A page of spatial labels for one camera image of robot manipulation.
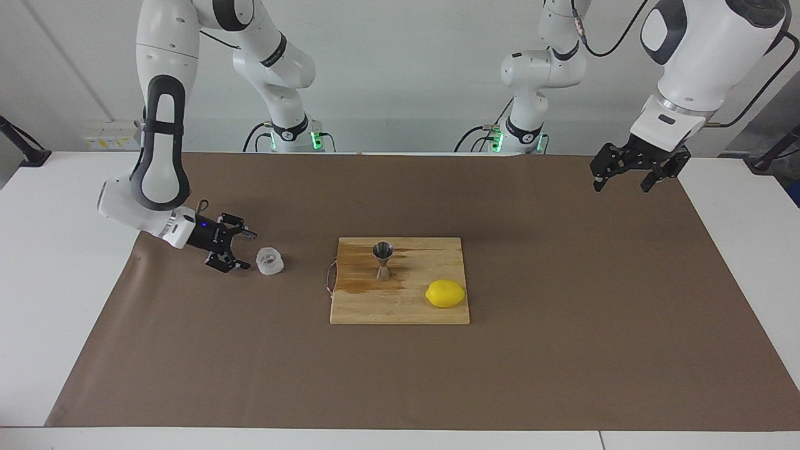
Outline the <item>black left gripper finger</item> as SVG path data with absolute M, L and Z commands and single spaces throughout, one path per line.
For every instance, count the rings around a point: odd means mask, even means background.
M 600 192 L 606 183 L 614 176 L 626 172 L 624 163 L 624 149 L 613 144 L 605 144 L 589 163 L 594 182 L 592 187 Z
M 691 159 L 691 153 L 678 152 L 666 162 L 655 163 L 640 184 L 642 192 L 649 192 L 658 182 L 664 179 L 676 178 L 684 166 Z

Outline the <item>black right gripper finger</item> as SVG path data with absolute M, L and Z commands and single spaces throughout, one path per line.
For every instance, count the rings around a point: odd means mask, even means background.
M 251 265 L 243 260 L 237 259 L 231 252 L 209 251 L 207 265 L 220 273 L 229 273 L 234 269 L 248 270 Z
M 256 232 L 249 230 L 242 217 L 233 216 L 232 214 L 220 214 L 218 216 L 218 225 L 220 233 L 226 238 L 240 235 L 243 239 L 255 240 L 258 236 Z

